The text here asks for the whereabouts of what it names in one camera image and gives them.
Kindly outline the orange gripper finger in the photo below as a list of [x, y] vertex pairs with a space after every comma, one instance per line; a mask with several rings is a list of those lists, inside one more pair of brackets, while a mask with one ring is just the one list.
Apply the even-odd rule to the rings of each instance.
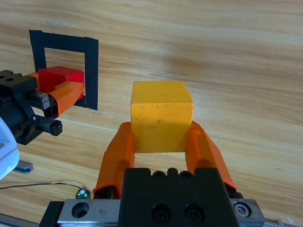
[[106, 149], [93, 193], [113, 187], [115, 194], [120, 194], [123, 188], [125, 170], [133, 168], [135, 160], [134, 137], [131, 123], [120, 125], [116, 135]]
[[193, 174], [197, 168], [217, 168], [223, 182], [237, 189], [220, 150], [201, 125], [195, 121], [192, 121], [187, 133], [185, 160], [190, 173]]

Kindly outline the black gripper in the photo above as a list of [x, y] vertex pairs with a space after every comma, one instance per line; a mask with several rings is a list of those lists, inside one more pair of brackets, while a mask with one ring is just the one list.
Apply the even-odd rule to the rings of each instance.
[[62, 122], [56, 120], [83, 95], [83, 83], [65, 81], [50, 93], [39, 92], [39, 74], [26, 76], [10, 70], [0, 72], [0, 117], [16, 142], [30, 143], [42, 132], [58, 136]]

